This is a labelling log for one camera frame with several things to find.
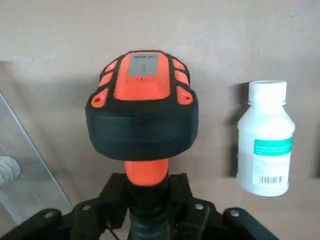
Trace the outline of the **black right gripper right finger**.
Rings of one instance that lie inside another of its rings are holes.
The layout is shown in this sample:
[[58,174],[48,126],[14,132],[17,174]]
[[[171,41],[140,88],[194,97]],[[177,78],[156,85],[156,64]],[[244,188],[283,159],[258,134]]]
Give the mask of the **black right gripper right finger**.
[[193,196],[186,173],[169,176],[171,240],[277,240],[239,207],[218,212],[212,202]]

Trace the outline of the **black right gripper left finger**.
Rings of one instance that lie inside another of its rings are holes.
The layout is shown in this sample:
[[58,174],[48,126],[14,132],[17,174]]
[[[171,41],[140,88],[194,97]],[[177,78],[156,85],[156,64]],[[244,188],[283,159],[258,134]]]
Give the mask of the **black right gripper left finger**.
[[120,229],[125,220],[126,176],[114,173],[99,196],[78,203],[70,212],[46,208],[12,230],[3,240],[98,240],[106,231]]

